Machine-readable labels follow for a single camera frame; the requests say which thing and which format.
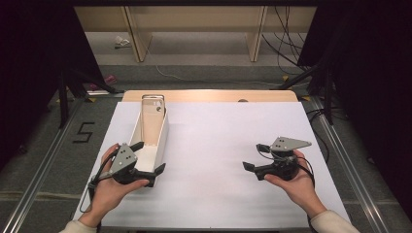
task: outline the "hand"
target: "hand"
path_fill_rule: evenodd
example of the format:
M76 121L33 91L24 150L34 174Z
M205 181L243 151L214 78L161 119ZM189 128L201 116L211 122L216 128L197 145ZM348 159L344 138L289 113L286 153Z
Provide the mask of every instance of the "hand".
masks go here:
M305 157L299 150L294 150L293 153L297 157ZM301 166L308 169L304 159L297 160ZM284 189L291 200L300 206L310 218L326 211L326 207L316 194L311 178L302 169L299 169L296 177L288 182L271 174L265 175L264 179Z
M102 163L118 147L119 144L114 144L109 147L102 156ZM109 171L112 163L110 159L103 168L102 173ZM113 210L127 193L145 186L148 183L148 180L138 180L129 184L121 184L113 178L100 181L95 189L91 205L88 207L87 212L79 218L79 221L86 226L96 227L101 219Z

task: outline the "sleeve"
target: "sleeve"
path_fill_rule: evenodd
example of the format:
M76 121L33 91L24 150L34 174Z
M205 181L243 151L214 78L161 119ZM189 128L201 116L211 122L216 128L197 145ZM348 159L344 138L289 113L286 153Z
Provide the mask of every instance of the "sleeve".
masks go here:
M97 228L89 227L77 220L69 221L60 233L96 233Z
M357 233L359 232L349 221L334 211L325 211L311 219L313 228L319 233Z

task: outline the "gray carpet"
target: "gray carpet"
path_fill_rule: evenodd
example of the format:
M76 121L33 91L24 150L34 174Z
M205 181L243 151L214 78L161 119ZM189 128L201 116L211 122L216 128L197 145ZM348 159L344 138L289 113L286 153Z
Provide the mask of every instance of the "gray carpet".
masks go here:
M282 71L274 67L210 67L210 66L160 66L161 72L173 74L183 79L196 81L179 81L176 78L164 77L154 66L102 66L104 76L115 75L118 82L113 84L117 89L268 89L275 85L264 83L282 83ZM290 68L290 72L299 72ZM263 83L237 83L250 80ZM305 95L305 85L294 87L297 95ZM80 195L87 182L87 177L96 159L98 150L104 139L106 130L116 104L120 98L100 97L94 102L84 102L76 113L67 136L59 150L55 161L40 188L37 199L31 207L20 232L58 232L71 215L76 211ZM312 110L310 102L302 102L306 112ZM55 97L50 102L50 112L44 113L30 140L27 141L28 153L15 156L0 173L0 223L2 227L13 210L22 193L31 181L37 167L42 162L59 125L59 109ZM333 112L334 127L342 143L355 162L367 190L377 203L390 232L412 232L412 224L397 204L391 192L382 180L379 171L367 162L367 152L361 139L345 119L341 110ZM84 122L84 131L92 132L88 143L74 143L86 139L78 130ZM344 170L327 140L326 133L318 119L313 122L314 129L327 142L330 150L328 168L335 181L338 192L353 224L360 232L372 232L372 228L363 212L358 198L346 178ZM326 147L318 142L324 155ZM124 232L104 229L103 232ZM308 230L291 231L296 233Z

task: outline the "white table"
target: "white table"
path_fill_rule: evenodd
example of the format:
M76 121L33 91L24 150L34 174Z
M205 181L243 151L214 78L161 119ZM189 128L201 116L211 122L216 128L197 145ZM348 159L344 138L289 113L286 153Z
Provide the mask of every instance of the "white table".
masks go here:
M271 145L285 136L312 142L301 149L315 172L324 204L348 219L303 107L298 102L167 103L169 134L166 169L154 188L128 194L102 221L103 226L141 230L281 230L307 228L306 214L287 194L255 174L256 144ZM139 102L121 102L94 164L114 143L129 142ZM83 209L88 205L87 199ZM74 216L81 213L79 208Z

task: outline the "metal rail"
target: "metal rail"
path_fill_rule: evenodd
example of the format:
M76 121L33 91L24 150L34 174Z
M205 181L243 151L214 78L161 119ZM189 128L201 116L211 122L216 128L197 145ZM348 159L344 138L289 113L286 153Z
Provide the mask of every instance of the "metal rail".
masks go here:
M40 164L39 168L37 169L36 174L33 176L33 179L30 182L30 185L24 191L20 201L16 205L15 209L11 213L6 227L3 229L4 233L12 233L18 232L25 217L32 206L34 199L36 198L36 194L39 191L41 185L43 184L53 162L54 159L59 152L63 140L67 134L68 129L70 128L71 122L73 121L74 116L78 109L82 106L84 99L77 99L74 102L74 106L72 108L72 112L66 122L66 124L60 128L49 147L48 152L46 153L45 158L43 159L42 163Z
M322 102L318 97L312 98L312 105L315 109L322 109ZM364 213L374 232L389 232L389 229L382 218L377 205L373 201L373 198L367 191L366 187L361 180L361 177L356 170L348 152L346 152L345 147L339 139L333 125L330 125L324 116L321 116L321 124L342 164L343 170L345 171L346 177L348 178L351 186L357 195L360 205L362 206Z

